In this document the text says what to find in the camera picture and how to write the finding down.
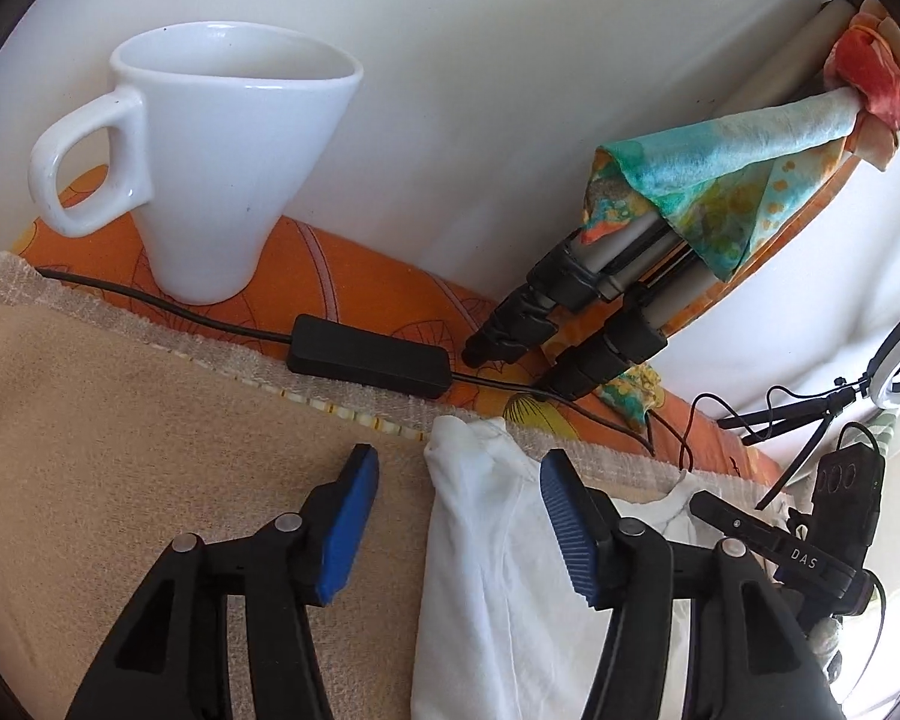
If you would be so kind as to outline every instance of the orange patterned cloth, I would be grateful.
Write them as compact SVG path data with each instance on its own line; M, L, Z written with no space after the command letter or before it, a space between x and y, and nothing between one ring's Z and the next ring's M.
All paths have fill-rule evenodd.
M63 191L60 196L63 205L71 206L85 199L105 176L106 166L89 170ZM36 220L17 242L15 251L34 266L94 276L171 299L154 282L130 215L77 239L62 237L42 220ZM286 357L286 348L278 343L211 330L120 295L100 293L100 298L175 330L242 343L279 359ZM269 236L256 274L242 293L213 306L190 308L223 322L281 333L290 332L298 314L313 314L375 333L439 344L447 350L457 370L530 384L547 367L538 351L515 365L490 362L477 371L465 367L460 360L463 343L493 307L493 301L426 271L284 217ZM456 384L442 400L483 416L503 415L513 422L557 436L644 453L628 437L564 406L540 403L528 395ZM623 424L594 395L586 396L580 404L605 419ZM682 432L689 416L689 407L683 400L668 395L658 411ZM656 424L653 438L658 459L675 464L679 454L676 439ZM737 437L720 430L702 415L694 421L690 446L699 470L741 476L762 484L772 483L779 475L779 467L770 458L757 449L744 447Z

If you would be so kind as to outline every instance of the white surface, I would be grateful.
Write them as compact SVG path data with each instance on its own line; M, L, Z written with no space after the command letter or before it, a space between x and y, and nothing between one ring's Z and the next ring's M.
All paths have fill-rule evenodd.
M703 118L822 1L40 0L0 54L0 247L32 215L29 150L108 91L114 47L256 20L367 70L290 213L500 296L578 223L598 143Z
M413 720L580 717L610 614L577 595L540 496L540 465L501 418L434 420L424 450L437 498L413 666ZM670 541L721 534L687 509L703 489L686 474L666 498L614 501ZM682 715L690 605L674 603L661 720Z
M110 67L115 90L34 146L29 189L41 217L75 238L130 211L165 293L191 305L232 298L337 128L360 63L288 29L197 22L131 38ZM64 209L60 161L103 127L106 181Z
M838 700L847 691L863 670L876 639L879 624L880 605L873 603L861 617L845 617L845 630L840 650L844 655L844 665L840 679L833 685L833 693ZM900 693L900 591L890 596L887 604L887 620L884 624L880 645L871 661L860 685L845 701L844 714L847 720L882 720L893 702L867 712L870 707L882 704L886 699Z

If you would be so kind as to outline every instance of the white backdrop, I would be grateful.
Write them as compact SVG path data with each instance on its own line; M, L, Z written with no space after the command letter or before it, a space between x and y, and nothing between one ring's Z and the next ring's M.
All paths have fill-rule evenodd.
M0 247L34 214L32 144L108 89L113 47L182 20L259 20L367 70L288 213L500 296L577 222L597 143L703 118L822 1L39 0L0 53ZM106 139L91 138L64 177L104 159ZM866 362L868 338L900 315L899 237L900 156L888 175L861 170L674 338L658 358L665 383L743 404L822 375L845 348ZM855 376L856 358L837 372Z

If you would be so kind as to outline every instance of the mug rim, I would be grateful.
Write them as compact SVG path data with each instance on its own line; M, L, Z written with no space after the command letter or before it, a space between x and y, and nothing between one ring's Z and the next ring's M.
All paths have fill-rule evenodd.
M155 35L157 33L166 32L171 29L178 28L194 28L195 26L223 26L224 28L253 28L267 32L274 32L281 35L303 38L313 44L322 47L329 52L336 53L339 57L346 60L351 67L350 73L346 76L339 76L336 79L250 79L245 76L202 76L201 74L189 73L173 73L166 70L153 70L151 68L142 68L137 65L128 63L122 58L122 52L135 43L137 40ZM245 88L266 88L266 89L325 89L333 86L348 86L355 82L359 82L364 75L364 66L356 57L336 46L332 46L327 42L312 37L304 32L296 29L288 29L283 26L268 25L267 23L256 22L231 22L230 20L204 20L204 22L181 22L171 23L166 26L158 26L154 29L148 29L146 32L140 32L133 37L127 38L120 43L110 55L110 66L114 71L124 74L134 74L135 76L148 77L149 79L160 79L166 82L186 82L186 83L204 83L213 85L231 86L234 83L240 84Z

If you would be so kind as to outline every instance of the red fabric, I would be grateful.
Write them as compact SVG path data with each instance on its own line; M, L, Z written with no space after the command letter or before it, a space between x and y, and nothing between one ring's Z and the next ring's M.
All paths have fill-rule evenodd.
M848 29L833 47L824 73L829 85L850 84L861 92L866 109L899 131L900 67L882 40L863 28Z

